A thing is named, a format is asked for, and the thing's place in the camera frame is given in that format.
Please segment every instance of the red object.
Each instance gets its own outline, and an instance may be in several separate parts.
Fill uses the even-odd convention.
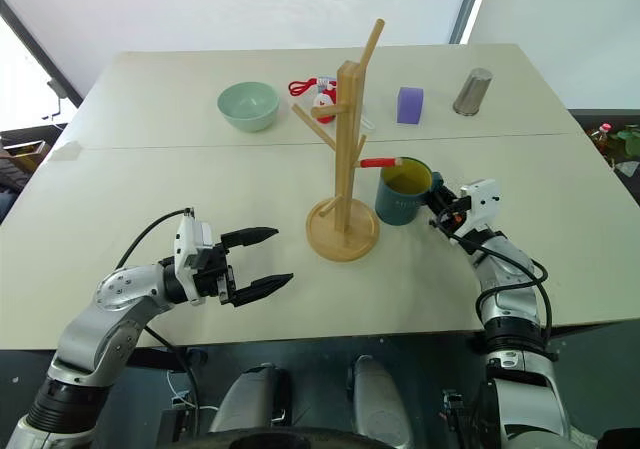
[[[358,167],[393,167],[402,165],[401,157],[374,157],[358,161]]]
[[[302,94],[307,92],[307,90],[309,90],[310,87],[315,86],[317,84],[318,84],[317,77],[312,77],[306,82],[304,81],[290,82],[289,94],[291,94],[294,97],[301,96]],[[336,90],[336,82],[327,81],[326,84],[327,84],[327,88],[324,89],[322,92],[318,93],[318,95],[313,100],[313,105],[316,107],[330,106],[336,103],[336,98],[338,97],[337,90]],[[317,121],[322,124],[328,124],[329,122],[333,121],[335,117],[336,116],[319,117]]]

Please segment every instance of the dark green mug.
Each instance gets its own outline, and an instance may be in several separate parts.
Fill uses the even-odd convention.
[[[401,165],[380,169],[376,214],[392,226],[409,224],[426,203],[429,192],[442,184],[439,172],[432,172],[417,159],[403,157]]]

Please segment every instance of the mint green bowl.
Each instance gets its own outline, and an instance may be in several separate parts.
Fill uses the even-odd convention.
[[[227,87],[218,96],[218,109],[224,118],[241,131],[266,129],[276,120],[280,98],[269,84],[240,82]]]

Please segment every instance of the purple cube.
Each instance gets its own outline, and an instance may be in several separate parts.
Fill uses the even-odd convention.
[[[420,87],[401,87],[398,92],[396,122],[418,124],[422,113],[424,90]]]

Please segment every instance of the robotic arm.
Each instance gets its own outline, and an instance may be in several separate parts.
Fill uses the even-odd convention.
[[[174,254],[156,264],[118,268],[98,284],[93,301],[64,330],[29,413],[20,419],[9,448],[89,447],[109,390],[155,316],[189,301],[218,296],[235,307],[272,294],[293,274],[268,276],[236,289],[229,249],[259,243],[276,229],[257,227],[221,236],[185,210]]]
[[[490,179],[463,186],[460,197],[443,186],[428,201],[438,215],[431,224],[467,252],[481,289],[476,311],[484,326],[486,381],[470,412],[461,410],[459,395],[445,392],[447,420],[464,447],[516,447],[523,438],[554,435],[575,447],[568,441],[554,359],[546,352],[550,305],[540,288],[547,309],[543,330],[534,292],[546,271],[491,229],[499,202],[498,185]],[[543,269],[541,278],[534,276],[535,265]]]

